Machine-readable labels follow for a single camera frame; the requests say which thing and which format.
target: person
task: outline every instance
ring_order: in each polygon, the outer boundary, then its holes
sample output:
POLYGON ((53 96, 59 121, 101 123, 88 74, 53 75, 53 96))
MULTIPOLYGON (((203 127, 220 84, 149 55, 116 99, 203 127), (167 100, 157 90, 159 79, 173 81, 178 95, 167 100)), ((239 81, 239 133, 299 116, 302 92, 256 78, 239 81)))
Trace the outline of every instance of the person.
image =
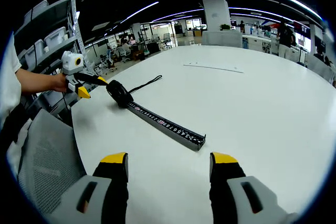
POLYGON ((240 21, 240 25, 239 26, 240 26, 240 32, 244 34, 245 33, 245 24, 244 24, 244 21, 240 21))
POLYGON ((62 73, 47 75, 22 69, 15 51, 13 33, 4 51, 0 70, 0 146, 1 151, 7 153, 8 163, 13 174, 17 175, 21 147, 32 122, 31 119, 23 115, 24 113, 17 113, 18 111, 24 112, 23 106, 19 105, 21 95, 30 95, 47 90, 66 92, 67 84, 65 75, 62 73), (13 122, 16 124, 14 128, 18 130, 15 133, 13 133, 13 122))
POLYGON ((111 48, 109 46, 107 46, 106 55, 109 59, 111 58, 111 48))
POLYGON ((279 57, 289 58, 291 55, 290 45, 293 43, 294 37, 293 32, 286 26, 283 18, 278 28, 277 38, 279 39, 279 57))
POLYGON ((314 56, 315 56, 316 58, 318 58, 319 60, 321 60, 322 62, 325 63, 322 46, 318 46, 318 47, 316 48, 316 51, 317 51, 317 53, 314 54, 314 56))
POLYGON ((258 35, 261 35, 262 29, 261 26, 257 26, 258 35))
POLYGON ((134 41, 135 39, 134 39, 134 35, 133 34, 130 34, 129 36, 128 36, 128 44, 129 45, 131 45, 132 44, 132 41, 134 41))
POLYGON ((124 50, 129 50, 130 47, 131 47, 131 46, 127 44, 127 40, 124 39, 123 42, 122 42, 122 48, 123 48, 124 50))

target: white table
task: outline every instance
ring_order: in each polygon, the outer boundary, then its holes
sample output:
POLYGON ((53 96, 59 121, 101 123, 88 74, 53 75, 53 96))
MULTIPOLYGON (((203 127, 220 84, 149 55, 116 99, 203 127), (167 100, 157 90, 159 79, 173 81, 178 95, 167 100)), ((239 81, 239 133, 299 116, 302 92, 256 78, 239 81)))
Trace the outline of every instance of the white table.
POLYGON ((162 52, 113 78, 126 89, 162 74, 135 102, 199 134, 193 152, 126 109, 105 87, 72 107, 78 150, 88 174, 107 155, 129 153, 127 223, 212 223, 209 155, 238 159, 278 196, 302 212, 330 167, 336 136, 336 91, 312 71, 253 50, 185 46, 162 52), (186 67, 228 63, 244 70, 186 67))

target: mesh chair back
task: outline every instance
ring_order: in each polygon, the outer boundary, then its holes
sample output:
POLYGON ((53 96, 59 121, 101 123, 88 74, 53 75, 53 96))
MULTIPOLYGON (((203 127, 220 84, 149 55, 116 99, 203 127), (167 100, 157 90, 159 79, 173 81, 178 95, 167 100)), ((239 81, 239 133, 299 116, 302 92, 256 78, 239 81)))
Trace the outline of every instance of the mesh chair back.
POLYGON ((18 182, 42 215, 51 214, 62 194, 86 174, 73 129, 45 110, 31 123, 21 162, 18 182))

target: black wire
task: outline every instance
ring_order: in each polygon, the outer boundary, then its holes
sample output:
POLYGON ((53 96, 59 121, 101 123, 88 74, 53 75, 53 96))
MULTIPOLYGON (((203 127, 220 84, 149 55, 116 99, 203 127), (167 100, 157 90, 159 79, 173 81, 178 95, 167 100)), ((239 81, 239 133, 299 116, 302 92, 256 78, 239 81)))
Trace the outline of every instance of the black wire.
POLYGON ((138 89, 140 89, 140 88, 143 88, 143 87, 147 86, 148 84, 151 84, 152 82, 159 80, 161 77, 162 77, 162 75, 159 75, 159 76, 155 77, 153 80, 147 82, 146 84, 141 85, 141 86, 138 86, 138 87, 136 87, 136 88, 134 88, 134 89, 131 89, 131 90, 129 91, 129 93, 132 93, 132 92, 134 92, 135 90, 138 90, 138 89))
POLYGON ((69 111, 69 109, 68 109, 68 105, 67 105, 67 102, 66 102, 66 100, 65 100, 65 96, 64 96, 64 93, 62 92, 62 96, 63 96, 63 101, 64 101, 64 104, 65 104, 65 107, 67 108, 67 111, 68 111, 68 113, 70 113, 70 111, 69 111))
POLYGON ((63 101, 64 101, 64 104, 65 104, 65 108, 67 109, 68 113, 70 113, 69 109, 68 109, 68 105, 67 105, 67 102, 65 101, 65 96, 64 96, 64 93, 62 92, 62 96, 63 96, 63 101))

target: white pillar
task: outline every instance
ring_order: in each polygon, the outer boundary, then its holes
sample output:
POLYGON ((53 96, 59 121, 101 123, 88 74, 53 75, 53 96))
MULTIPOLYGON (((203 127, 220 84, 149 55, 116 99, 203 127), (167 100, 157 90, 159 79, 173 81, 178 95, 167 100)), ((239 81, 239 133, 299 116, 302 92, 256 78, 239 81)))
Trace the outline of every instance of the white pillar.
POLYGON ((140 23, 132 24, 131 27, 132 27, 133 32, 134 32, 135 40, 136 40, 136 41, 139 41, 140 38, 139 38, 138 32, 141 34, 141 26, 140 26, 140 23))
POLYGON ((182 31, 185 33, 188 30, 187 29, 187 24, 185 23, 185 19, 180 19, 178 22, 181 24, 182 31))
POLYGON ((219 31, 220 25, 231 26, 230 12, 225 0, 203 0, 208 31, 219 31))

